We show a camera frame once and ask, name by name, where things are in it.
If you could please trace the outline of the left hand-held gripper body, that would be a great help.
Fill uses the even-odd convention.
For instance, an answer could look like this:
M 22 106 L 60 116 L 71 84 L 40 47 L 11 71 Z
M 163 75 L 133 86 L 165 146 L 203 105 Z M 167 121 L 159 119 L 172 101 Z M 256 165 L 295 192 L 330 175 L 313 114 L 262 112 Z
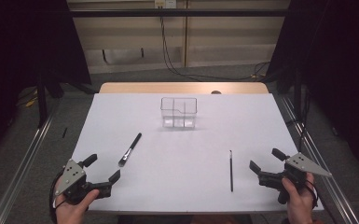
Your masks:
M 56 190 L 55 196 L 64 195 L 70 204 L 79 204 L 89 192 L 99 190 L 98 199 L 111 196 L 112 184 L 107 181 L 93 184 L 87 181 L 85 167 L 81 167 L 82 161 L 75 162 L 70 159 L 62 170 L 62 179 Z

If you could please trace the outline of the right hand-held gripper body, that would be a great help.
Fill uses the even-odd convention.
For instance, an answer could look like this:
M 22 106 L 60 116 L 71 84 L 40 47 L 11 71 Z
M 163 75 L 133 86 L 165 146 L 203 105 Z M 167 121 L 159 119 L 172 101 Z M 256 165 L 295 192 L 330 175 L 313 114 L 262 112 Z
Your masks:
M 278 202 L 280 204 L 286 204 L 289 201 L 289 193 L 282 183 L 282 179 L 286 177 L 295 185 L 297 190 L 307 189 L 313 196 L 313 204 L 317 204 L 318 194 L 309 187 L 311 182 L 307 180 L 307 173 L 326 177 L 331 177 L 332 174 L 326 171 L 322 166 L 307 158 L 301 152 L 298 152 L 283 162 L 284 168 L 280 173 L 274 174 L 263 172 L 261 170 L 259 175 L 257 175 L 259 185 L 277 189 L 279 191 Z

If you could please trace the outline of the thick black makeup brush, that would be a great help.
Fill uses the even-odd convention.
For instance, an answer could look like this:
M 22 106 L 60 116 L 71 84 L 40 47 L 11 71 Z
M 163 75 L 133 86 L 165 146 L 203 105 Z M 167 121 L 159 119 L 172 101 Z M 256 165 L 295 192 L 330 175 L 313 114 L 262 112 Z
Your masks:
M 136 147 L 137 143 L 139 142 L 139 140 L 141 139 L 142 134 L 138 133 L 135 137 L 135 139 L 133 140 L 133 142 L 131 143 L 130 147 L 128 148 L 128 150 L 125 152 L 125 154 L 122 156 L 122 158 L 120 159 L 120 161 L 118 162 L 118 166 L 119 167 L 123 167 L 127 160 L 129 159 L 129 156 L 131 155 L 132 151 L 134 150 L 134 148 Z

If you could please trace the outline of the clear plastic organizer box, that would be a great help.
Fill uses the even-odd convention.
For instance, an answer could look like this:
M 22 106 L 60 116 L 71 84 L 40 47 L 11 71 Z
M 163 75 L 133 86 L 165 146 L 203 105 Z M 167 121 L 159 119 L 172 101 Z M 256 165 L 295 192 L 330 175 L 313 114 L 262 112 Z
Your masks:
M 196 98 L 163 97 L 160 100 L 162 126 L 166 128 L 194 128 L 198 114 Z

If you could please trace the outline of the person's left hand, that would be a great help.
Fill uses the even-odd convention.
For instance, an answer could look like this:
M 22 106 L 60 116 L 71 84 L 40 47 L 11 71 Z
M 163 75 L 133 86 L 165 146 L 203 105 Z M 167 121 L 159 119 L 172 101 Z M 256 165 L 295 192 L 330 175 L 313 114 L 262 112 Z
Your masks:
M 57 208 L 55 210 L 57 224 L 82 224 L 88 207 L 96 200 L 98 195 L 99 190 L 94 189 L 76 205 L 67 203 L 63 195 L 58 196 L 56 198 Z

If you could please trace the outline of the person's right hand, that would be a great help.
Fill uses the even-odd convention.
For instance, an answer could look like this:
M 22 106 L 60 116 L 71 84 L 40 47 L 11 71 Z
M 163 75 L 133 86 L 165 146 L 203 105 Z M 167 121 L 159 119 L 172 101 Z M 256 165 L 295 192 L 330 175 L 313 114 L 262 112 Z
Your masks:
M 289 193 L 287 218 L 290 224 L 312 224 L 313 196 L 307 190 L 298 191 L 286 177 L 282 179 L 284 188 Z

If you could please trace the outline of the black metal stand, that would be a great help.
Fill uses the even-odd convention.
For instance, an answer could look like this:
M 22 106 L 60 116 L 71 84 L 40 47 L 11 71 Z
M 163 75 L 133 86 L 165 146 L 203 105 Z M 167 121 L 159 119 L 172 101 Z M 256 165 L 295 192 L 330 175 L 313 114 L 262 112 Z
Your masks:
M 294 109 L 297 121 L 297 130 L 299 131 L 297 150 L 300 152 L 302 148 L 301 141 L 303 136 L 303 129 L 301 115 L 301 72 L 299 68 L 296 69 L 296 79 L 294 84 Z
M 37 76 L 37 101 L 38 101 L 38 109 L 39 109 L 38 127 L 41 128 L 48 118 L 46 92 L 45 92 L 45 85 L 44 85 L 42 72 L 40 72 Z

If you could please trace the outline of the black curtain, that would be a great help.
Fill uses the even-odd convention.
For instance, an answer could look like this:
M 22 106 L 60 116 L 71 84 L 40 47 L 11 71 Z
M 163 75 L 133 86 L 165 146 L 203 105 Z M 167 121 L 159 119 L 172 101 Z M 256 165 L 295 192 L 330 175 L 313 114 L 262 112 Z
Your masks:
M 60 82 L 91 83 L 68 12 L 67 0 L 0 0 L 0 138 L 23 89 L 43 80 L 59 96 Z
M 359 0 L 290 0 L 266 80 L 300 79 L 359 160 Z

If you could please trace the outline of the black horizontal metal bar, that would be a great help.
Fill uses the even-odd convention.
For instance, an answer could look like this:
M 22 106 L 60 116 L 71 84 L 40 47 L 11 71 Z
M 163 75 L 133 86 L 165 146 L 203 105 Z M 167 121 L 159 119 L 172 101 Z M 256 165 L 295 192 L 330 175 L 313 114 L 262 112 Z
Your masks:
M 288 9 L 77 9 L 72 17 L 284 17 Z

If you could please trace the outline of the silver metal floor rail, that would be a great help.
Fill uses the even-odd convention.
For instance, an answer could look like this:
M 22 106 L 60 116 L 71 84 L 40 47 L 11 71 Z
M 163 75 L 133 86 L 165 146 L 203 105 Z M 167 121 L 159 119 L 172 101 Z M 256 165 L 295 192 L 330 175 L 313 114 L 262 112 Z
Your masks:
M 5 192 L 0 198 L 0 224 L 5 224 L 7 221 L 8 214 L 21 191 L 25 178 L 30 172 L 38 150 L 43 144 L 60 103 L 61 101 L 54 102 L 46 117 L 44 114 L 40 115 L 41 120 L 38 122 L 32 141 L 28 145 L 26 152 L 21 158 L 21 163 L 17 166 L 15 174 L 10 179 Z
M 279 103 L 283 105 L 283 114 L 286 115 L 289 120 L 288 128 L 294 129 L 297 132 L 295 137 L 295 143 L 298 147 L 299 131 L 297 130 L 297 121 L 294 109 L 294 98 L 289 95 L 280 95 Z M 331 169 L 328 166 L 320 148 L 317 147 L 315 138 L 310 133 L 311 122 L 309 121 L 311 111 L 311 100 L 309 96 L 305 98 L 301 97 L 301 115 L 302 115 L 302 129 L 303 136 L 301 141 L 301 151 L 315 161 L 318 165 L 321 165 L 326 171 L 330 172 Z M 321 193 L 321 189 L 324 189 L 325 196 L 322 199 L 324 209 L 330 216 L 334 224 L 359 224 L 359 219 L 356 216 L 351 203 L 349 202 L 344 191 L 336 180 L 337 175 L 332 177 L 320 176 L 318 177 L 319 183 L 318 193 Z

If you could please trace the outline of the white wall socket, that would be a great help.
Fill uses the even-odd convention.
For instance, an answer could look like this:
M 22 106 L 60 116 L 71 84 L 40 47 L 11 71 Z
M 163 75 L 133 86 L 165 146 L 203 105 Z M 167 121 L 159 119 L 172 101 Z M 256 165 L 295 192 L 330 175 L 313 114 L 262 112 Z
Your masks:
M 155 0 L 155 8 L 177 8 L 176 0 Z

